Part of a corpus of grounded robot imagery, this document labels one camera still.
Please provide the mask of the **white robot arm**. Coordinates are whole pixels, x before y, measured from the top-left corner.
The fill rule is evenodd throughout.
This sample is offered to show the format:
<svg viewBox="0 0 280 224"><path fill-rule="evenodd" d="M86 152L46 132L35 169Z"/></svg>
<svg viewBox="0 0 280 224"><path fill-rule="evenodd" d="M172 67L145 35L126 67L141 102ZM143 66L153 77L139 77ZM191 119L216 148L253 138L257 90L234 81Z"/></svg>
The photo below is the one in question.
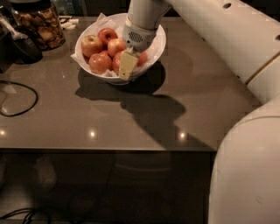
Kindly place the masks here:
<svg viewBox="0 0 280 224"><path fill-rule="evenodd" d="M280 24L242 0L131 0L121 76L174 9L261 103L224 137L211 177L208 224L280 224Z"/></svg>

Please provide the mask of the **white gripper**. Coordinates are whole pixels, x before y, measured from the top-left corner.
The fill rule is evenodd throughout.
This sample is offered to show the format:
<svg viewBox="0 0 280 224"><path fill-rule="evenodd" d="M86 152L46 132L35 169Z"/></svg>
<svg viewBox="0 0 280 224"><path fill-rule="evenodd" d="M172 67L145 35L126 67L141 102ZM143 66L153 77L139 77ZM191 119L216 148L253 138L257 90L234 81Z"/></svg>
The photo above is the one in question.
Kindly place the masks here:
<svg viewBox="0 0 280 224"><path fill-rule="evenodd" d="M157 31L158 24L155 20L144 20L143 24L140 24L133 21L130 17L126 17L122 30L122 39L128 48L133 47L135 51L141 53L151 46ZM133 50L124 51L120 61L119 77L127 81L137 66L138 61L139 57Z"/></svg>

